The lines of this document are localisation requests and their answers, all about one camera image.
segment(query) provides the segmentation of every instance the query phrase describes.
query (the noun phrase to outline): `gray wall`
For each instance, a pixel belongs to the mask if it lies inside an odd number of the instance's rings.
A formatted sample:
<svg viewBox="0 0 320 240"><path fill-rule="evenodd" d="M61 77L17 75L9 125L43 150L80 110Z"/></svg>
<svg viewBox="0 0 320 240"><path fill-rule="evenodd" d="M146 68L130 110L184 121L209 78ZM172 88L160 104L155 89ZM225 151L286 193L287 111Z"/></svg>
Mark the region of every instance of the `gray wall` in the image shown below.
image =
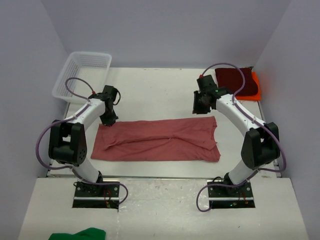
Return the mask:
<svg viewBox="0 0 320 240"><path fill-rule="evenodd" d="M290 0L42 0L68 53L113 67L256 63Z"/></svg>
<svg viewBox="0 0 320 240"><path fill-rule="evenodd" d="M320 239L319 13L319 0L293 0L255 66L311 240Z"/></svg>
<svg viewBox="0 0 320 240"><path fill-rule="evenodd" d="M0 239L14 240L36 178L45 173L35 157L36 139L64 111L51 90L67 53L40 0L1 1L0 33Z"/></svg>

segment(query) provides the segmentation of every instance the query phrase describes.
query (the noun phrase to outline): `folded maroon fabric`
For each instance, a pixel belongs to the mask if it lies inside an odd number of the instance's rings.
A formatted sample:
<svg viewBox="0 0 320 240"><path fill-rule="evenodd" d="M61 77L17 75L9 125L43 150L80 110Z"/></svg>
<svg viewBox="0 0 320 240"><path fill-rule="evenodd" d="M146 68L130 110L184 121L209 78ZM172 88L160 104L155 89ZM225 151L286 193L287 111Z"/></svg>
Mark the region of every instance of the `folded maroon fabric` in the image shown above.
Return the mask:
<svg viewBox="0 0 320 240"><path fill-rule="evenodd" d="M123 121L99 125L91 158L107 161L217 162L220 153L212 117Z"/></svg>

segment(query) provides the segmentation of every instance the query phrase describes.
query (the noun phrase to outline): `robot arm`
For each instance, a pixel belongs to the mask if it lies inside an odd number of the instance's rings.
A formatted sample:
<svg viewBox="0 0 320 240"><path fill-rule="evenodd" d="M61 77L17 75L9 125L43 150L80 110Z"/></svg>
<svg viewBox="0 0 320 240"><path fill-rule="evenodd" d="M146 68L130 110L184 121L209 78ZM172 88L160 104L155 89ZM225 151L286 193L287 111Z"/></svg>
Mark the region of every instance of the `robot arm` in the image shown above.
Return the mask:
<svg viewBox="0 0 320 240"><path fill-rule="evenodd" d="M271 163L280 156L280 150L271 136L259 125L268 128L277 139L279 130L273 122L266 123L256 118L240 102L232 99L231 92L225 88L218 88L211 75L197 80L199 91L194 92L193 113L207 114L210 108L225 115L244 136L241 150L241 161L224 176L224 183L237 185L248 179L261 166Z"/></svg>
<svg viewBox="0 0 320 240"><path fill-rule="evenodd" d="M73 169L84 179L101 182L101 173L94 168L87 158L85 131L100 117L105 126L113 125L118 119L113 102L118 90L105 86L101 93L94 93L82 108L73 116L75 119L54 125L50 132L49 157L60 164L72 165Z"/></svg>

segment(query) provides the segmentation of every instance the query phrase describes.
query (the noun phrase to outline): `laundry basket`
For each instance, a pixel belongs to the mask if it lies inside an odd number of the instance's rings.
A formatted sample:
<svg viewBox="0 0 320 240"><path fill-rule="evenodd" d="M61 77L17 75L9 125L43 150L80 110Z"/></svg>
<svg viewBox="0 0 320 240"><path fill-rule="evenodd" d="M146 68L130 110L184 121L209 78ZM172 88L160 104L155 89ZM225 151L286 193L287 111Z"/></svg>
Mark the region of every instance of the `laundry basket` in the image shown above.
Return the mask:
<svg viewBox="0 0 320 240"><path fill-rule="evenodd" d="M111 55L100 52L75 51L66 60L63 69L54 85L52 95L69 103L84 103L86 100L67 91L65 82L70 77L87 81L94 91L101 92L106 84L111 63ZM76 94L89 97L90 88L78 80L70 80L68 87Z"/></svg>

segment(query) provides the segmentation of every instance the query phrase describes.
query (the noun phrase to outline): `dark red cloth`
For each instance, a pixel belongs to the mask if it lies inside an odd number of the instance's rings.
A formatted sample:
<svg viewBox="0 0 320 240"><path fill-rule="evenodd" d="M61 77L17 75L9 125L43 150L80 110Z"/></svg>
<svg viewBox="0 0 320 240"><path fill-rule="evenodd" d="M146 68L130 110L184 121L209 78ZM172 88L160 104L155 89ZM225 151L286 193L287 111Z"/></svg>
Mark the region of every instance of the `dark red cloth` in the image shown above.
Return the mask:
<svg viewBox="0 0 320 240"><path fill-rule="evenodd" d="M240 68L245 78L244 88L237 96L253 96L258 93L258 85L252 77L252 71L249 67ZM243 79L239 71L235 68L216 68L215 76L218 87L227 87L232 93L241 88Z"/></svg>
<svg viewBox="0 0 320 240"><path fill-rule="evenodd" d="M123 121L99 125L91 158L107 161L217 162L220 153L212 117Z"/></svg>

